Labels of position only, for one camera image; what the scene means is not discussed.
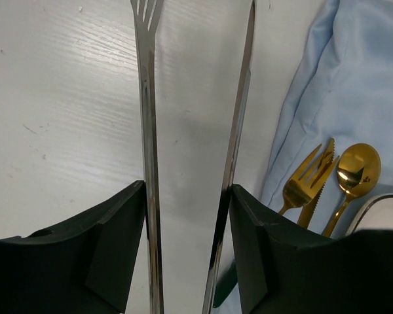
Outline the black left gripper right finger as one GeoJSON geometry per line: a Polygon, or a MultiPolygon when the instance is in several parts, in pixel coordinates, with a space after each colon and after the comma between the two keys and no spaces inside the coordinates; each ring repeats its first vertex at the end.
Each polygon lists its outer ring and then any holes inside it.
{"type": "Polygon", "coordinates": [[[393,230],[330,239],[238,184],[230,219],[243,313],[393,313],[393,230]]]}

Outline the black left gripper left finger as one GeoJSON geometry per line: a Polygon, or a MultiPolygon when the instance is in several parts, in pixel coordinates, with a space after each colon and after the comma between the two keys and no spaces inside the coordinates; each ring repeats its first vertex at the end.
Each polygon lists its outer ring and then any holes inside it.
{"type": "Polygon", "coordinates": [[[145,184],[27,237],[0,239],[0,313],[124,313],[145,184]]]}

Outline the metal serving tongs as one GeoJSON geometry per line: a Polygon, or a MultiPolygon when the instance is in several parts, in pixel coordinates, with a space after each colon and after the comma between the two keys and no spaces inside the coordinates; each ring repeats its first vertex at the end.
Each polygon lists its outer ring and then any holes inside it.
{"type": "MultiPolygon", "coordinates": [[[[141,134],[143,145],[143,172],[147,196],[147,242],[149,252],[150,311],[164,313],[162,276],[162,244],[160,230],[159,167],[157,154],[157,119],[155,92],[155,36],[160,21],[163,1],[132,1],[138,78],[140,87],[141,134]]],[[[231,187],[234,180],[242,127],[250,89],[253,42],[255,37],[256,2],[252,1],[246,30],[246,40],[236,101],[234,105],[225,170],[214,239],[210,254],[208,277],[204,292],[203,313],[211,313],[217,283],[223,238],[231,202],[231,187]]]]}

